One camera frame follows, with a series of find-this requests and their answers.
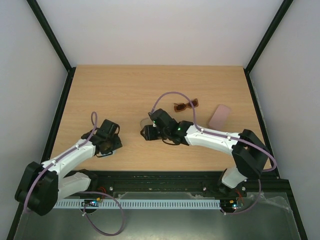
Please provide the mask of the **brown rectangular sunglasses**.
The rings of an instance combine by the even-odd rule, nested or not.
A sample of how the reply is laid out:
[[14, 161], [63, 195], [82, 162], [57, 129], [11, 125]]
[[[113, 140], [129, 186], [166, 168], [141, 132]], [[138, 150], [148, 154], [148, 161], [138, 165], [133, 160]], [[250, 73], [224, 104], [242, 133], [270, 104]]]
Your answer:
[[197, 98], [195, 98], [191, 100], [191, 102], [187, 102], [187, 103], [174, 103], [174, 111], [178, 113], [186, 109], [191, 109], [192, 107], [196, 108], [198, 106], [199, 106], [199, 101]]

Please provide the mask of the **pink glasses case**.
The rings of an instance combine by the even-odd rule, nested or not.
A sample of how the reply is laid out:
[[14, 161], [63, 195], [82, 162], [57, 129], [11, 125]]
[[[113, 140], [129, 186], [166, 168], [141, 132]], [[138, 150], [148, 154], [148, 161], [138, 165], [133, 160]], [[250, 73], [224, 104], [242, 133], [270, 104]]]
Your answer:
[[221, 131], [230, 113], [231, 109], [228, 106], [219, 104], [208, 122], [209, 128]]

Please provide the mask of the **brown plaid glasses case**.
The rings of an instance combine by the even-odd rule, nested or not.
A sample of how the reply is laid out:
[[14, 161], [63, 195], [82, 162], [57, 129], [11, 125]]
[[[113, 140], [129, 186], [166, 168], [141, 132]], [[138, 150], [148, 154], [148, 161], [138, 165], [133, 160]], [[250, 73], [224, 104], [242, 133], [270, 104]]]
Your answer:
[[149, 117], [147, 117], [147, 118], [144, 118], [144, 119], [142, 119], [141, 121], [140, 121], [140, 127], [143, 129], [145, 126], [147, 126], [147, 125], [151, 125], [151, 126], [153, 126], [153, 121], [149, 118]]

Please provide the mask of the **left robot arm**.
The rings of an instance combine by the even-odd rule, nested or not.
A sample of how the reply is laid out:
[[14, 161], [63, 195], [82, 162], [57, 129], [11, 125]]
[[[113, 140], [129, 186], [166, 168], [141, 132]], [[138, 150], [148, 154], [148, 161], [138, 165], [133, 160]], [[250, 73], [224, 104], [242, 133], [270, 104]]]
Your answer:
[[14, 195], [24, 209], [40, 216], [49, 213], [56, 203], [78, 192], [95, 191], [98, 176], [86, 169], [70, 172], [96, 156], [108, 157], [122, 147], [120, 126], [105, 119], [100, 127], [85, 133], [72, 147], [42, 163], [27, 165]]

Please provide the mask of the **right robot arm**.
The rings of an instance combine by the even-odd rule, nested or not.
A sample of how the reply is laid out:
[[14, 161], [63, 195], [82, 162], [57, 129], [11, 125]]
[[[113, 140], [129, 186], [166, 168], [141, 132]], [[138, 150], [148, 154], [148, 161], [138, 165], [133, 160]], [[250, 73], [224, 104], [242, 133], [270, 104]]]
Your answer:
[[235, 166], [226, 169], [218, 183], [218, 191], [229, 196], [238, 184], [246, 180], [258, 180], [265, 171], [270, 151], [251, 130], [241, 133], [222, 132], [203, 128], [191, 121], [177, 122], [165, 110], [149, 113], [149, 124], [140, 134], [146, 141], [162, 140], [172, 146], [200, 146], [219, 151], [233, 157]]

